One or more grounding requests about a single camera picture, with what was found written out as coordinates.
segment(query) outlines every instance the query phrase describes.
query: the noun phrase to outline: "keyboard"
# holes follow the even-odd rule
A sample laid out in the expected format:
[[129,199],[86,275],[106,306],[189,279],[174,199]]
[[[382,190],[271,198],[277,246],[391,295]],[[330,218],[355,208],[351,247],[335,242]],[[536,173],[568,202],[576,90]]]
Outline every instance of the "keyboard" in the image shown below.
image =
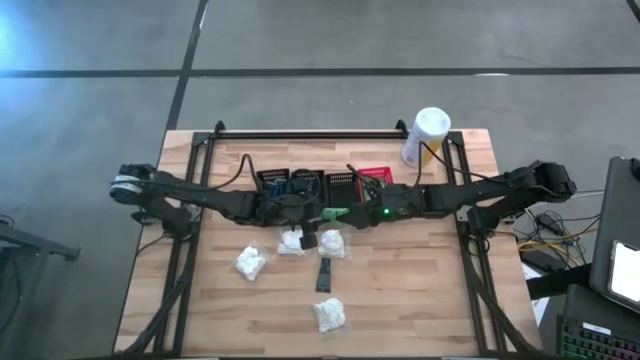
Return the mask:
[[640,360],[640,342],[635,342],[616,335],[607,335],[610,332],[596,331],[589,326],[585,328],[577,321],[558,319],[558,350],[559,354],[567,357],[582,357],[586,359],[622,359]]

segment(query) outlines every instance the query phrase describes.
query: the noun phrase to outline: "black basket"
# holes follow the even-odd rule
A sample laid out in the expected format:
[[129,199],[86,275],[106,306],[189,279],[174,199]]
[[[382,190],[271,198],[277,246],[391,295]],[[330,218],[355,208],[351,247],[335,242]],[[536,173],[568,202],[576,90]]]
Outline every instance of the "black basket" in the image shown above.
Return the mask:
[[292,179],[303,178],[307,180],[318,179],[320,181],[320,195],[318,195],[318,201],[324,204],[327,199],[327,185],[324,181],[324,170],[296,170],[291,174]]
[[332,208],[345,208],[360,202],[357,179],[354,173],[326,175],[325,181],[329,194],[329,206]]
[[256,173],[260,186],[265,192],[269,191],[269,185],[267,183],[276,181],[278,179],[289,180],[289,169],[274,169],[258,171]]

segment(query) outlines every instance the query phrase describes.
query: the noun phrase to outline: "red basket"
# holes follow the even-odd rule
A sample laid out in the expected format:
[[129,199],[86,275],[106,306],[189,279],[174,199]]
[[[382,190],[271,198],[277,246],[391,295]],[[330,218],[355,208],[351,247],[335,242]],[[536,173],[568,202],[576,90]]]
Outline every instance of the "red basket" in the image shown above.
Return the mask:
[[[393,184],[393,175],[391,175],[391,168],[388,166],[379,168],[366,168],[358,169],[358,172],[362,175],[371,176],[372,178],[383,180],[387,184]],[[358,191],[360,192],[360,201],[365,202],[364,188],[362,181],[358,180]]]

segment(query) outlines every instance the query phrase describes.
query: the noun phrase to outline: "white bottle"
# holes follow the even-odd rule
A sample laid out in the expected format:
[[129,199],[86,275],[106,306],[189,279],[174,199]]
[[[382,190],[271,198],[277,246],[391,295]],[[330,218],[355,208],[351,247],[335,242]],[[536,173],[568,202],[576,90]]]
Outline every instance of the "white bottle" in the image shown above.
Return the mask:
[[420,110],[402,149],[402,160],[409,166],[418,167],[418,151],[422,151],[422,166],[425,166],[433,156],[427,149],[420,147],[420,141],[424,141],[429,148],[437,152],[449,129],[451,119],[446,112],[436,107]]

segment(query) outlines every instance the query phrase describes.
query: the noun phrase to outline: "yellow cable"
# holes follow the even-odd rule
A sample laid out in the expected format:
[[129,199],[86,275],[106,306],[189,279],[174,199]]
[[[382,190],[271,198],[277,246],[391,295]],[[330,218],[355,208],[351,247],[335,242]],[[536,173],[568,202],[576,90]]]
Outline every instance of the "yellow cable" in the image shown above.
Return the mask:
[[550,248],[560,251],[561,253],[566,254],[569,259],[571,259],[571,261],[573,261],[574,264],[576,264],[576,266],[580,266],[580,263],[578,262],[578,260],[576,258],[574,258],[571,254],[569,254],[569,252],[565,251],[563,248],[561,248],[560,246],[556,246],[556,245],[549,245]]
[[561,244],[562,241],[560,241],[560,240],[570,239],[570,238],[573,238],[573,237],[576,237],[576,236],[579,236],[579,235],[583,235],[583,234],[587,234],[587,233],[591,233],[591,232],[594,232],[594,231],[598,231],[598,227],[594,227],[593,229],[589,229],[589,230],[586,230],[586,231],[583,231],[583,232],[579,232],[577,234],[569,234],[569,235],[565,235],[563,237],[559,237],[557,239],[549,240],[549,241],[545,242],[544,244],[540,243],[540,242],[537,242],[537,241],[527,241],[527,242],[524,242],[522,244],[519,244],[518,245],[518,249],[522,249],[525,246],[531,246],[531,245],[535,245],[535,246],[538,246],[538,247],[545,247],[545,246],[548,246],[548,245],[551,245],[551,244]]

